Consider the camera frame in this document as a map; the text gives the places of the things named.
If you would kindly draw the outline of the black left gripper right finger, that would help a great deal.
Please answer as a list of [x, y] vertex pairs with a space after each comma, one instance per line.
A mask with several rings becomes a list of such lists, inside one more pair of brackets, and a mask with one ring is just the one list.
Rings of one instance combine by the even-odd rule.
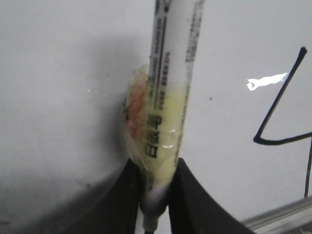
[[252, 234], [224, 210], [179, 158], [168, 198], [173, 234]]

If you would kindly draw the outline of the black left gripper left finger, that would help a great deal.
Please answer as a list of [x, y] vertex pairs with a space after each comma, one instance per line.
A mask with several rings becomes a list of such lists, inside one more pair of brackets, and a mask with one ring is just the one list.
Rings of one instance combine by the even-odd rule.
[[128, 159], [122, 170], [60, 203], [34, 223], [33, 234], [133, 234], [140, 192], [138, 166]]

